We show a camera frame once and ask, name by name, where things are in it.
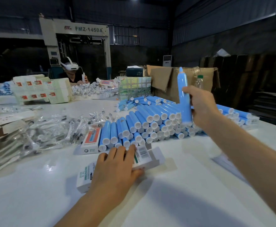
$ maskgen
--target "person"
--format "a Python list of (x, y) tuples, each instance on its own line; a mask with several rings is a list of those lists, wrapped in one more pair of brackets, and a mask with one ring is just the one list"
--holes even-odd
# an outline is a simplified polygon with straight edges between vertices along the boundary
[[(276, 151), (223, 116), (210, 92), (194, 86), (182, 90), (192, 96), (194, 123), (212, 138), (276, 213)], [(122, 202), (143, 174), (142, 170), (132, 171), (135, 146), (130, 146), (123, 160), (125, 152), (121, 146), (99, 155), (90, 190), (56, 226), (98, 226)]]
[(82, 81), (82, 68), (78, 67), (78, 64), (75, 62), (72, 62), (69, 57), (61, 58), (61, 67), (63, 69), (63, 72), (58, 74), (58, 79), (61, 78), (68, 78), (70, 81), (71, 86), (73, 85), (80, 85), (88, 83), (87, 76), (84, 76), (85, 83)]

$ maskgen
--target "table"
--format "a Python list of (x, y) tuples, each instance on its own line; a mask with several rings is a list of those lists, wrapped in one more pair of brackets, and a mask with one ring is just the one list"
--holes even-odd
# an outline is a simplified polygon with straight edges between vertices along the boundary
[[(78, 117), (102, 108), (111, 112), (115, 103), (43, 104), (42, 113), (63, 111)], [(260, 122), (259, 129), (250, 133), (269, 146), (276, 144), (272, 124)], [(209, 155), (220, 150), (209, 137), (175, 138), (152, 146), (160, 147), (166, 163), (147, 171), (100, 226), (276, 226), (276, 215), (257, 193), (210, 160)], [(53, 226), (82, 196), (76, 189), (79, 166), (97, 157), (77, 155), (72, 146), (4, 168), (0, 171), (0, 227)]]

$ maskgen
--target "toothpaste box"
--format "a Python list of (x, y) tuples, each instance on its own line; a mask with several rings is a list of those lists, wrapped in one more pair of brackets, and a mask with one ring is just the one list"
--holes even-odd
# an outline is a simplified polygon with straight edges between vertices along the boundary
[[(151, 144), (145, 146), (138, 146), (133, 162), (133, 170), (144, 169), (148, 170), (165, 163), (165, 157), (163, 156), (159, 147), (151, 149)], [(86, 164), (80, 168), (80, 172), (77, 176), (77, 189), (81, 193), (85, 193), (89, 190), (92, 178), (95, 170), (96, 162)]]
[(98, 153), (100, 135), (101, 135), (100, 127), (87, 133), (80, 148), (81, 154)]

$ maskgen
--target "plastic bottle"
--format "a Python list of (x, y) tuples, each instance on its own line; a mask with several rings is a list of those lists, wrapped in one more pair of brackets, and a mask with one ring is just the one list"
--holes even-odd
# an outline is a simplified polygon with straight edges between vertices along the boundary
[(197, 76), (197, 81), (195, 83), (195, 87), (203, 89), (203, 75)]
[(182, 91), (182, 87), (186, 87), (187, 85), (188, 83), (186, 74), (183, 72), (182, 67), (180, 67), (178, 74), (178, 91), (180, 100), (179, 109), (181, 112), (182, 123), (184, 124), (192, 122), (192, 111), (189, 94), (186, 94)]

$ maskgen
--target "white vr headset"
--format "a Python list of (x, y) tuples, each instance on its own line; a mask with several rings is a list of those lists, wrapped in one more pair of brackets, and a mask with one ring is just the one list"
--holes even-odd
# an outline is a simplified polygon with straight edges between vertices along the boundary
[(68, 70), (68, 71), (78, 70), (78, 68), (79, 68), (78, 64), (76, 64), (75, 62), (73, 63), (69, 57), (67, 57), (67, 58), (70, 61), (70, 63), (69, 64), (63, 64), (62, 62), (60, 62), (61, 65), (63, 67), (65, 67), (65, 69)]

